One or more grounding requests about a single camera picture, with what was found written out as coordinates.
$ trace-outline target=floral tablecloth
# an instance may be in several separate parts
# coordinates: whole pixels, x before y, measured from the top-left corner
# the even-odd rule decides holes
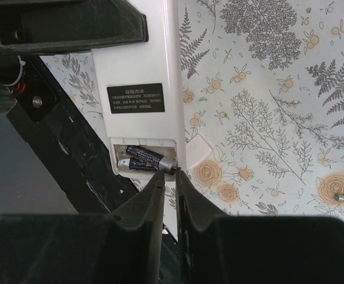
[[[214,149],[196,188],[231,215],[344,220],[344,0],[179,1],[179,17],[186,141]],[[90,53],[43,60],[106,144]]]

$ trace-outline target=battery compartment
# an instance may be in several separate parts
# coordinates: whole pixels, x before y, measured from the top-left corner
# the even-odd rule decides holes
[[[142,148],[145,148],[147,150],[156,152],[158,154],[163,155],[164,157],[167,157],[170,160],[177,160],[176,150],[174,147],[166,147],[166,146],[150,146],[146,144],[114,144],[114,149],[116,153],[115,157],[115,169],[116,171],[121,175],[125,176],[126,178],[134,178],[139,180],[150,180],[151,177],[154,175],[155,172],[146,172],[146,171],[140,171],[140,170],[120,170],[118,168],[118,162],[120,159],[126,159],[129,156],[119,154],[118,149],[120,146],[123,145],[137,145]],[[165,174],[165,181],[175,181],[175,176],[171,176],[169,174]]]

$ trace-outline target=battery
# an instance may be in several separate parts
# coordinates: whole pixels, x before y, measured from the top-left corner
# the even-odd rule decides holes
[[[158,170],[163,170],[166,173],[173,175],[177,168],[177,162],[164,157],[161,154],[147,150],[140,146],[121,145],[118,148],[119,154],[126,154],[134,157],[141,162],[148,163]]]
[[[119,170],[144,170],[146,172],[156,172],[157,169],[150,164],[141,162],[135,158],[124,158],[118,160]]]

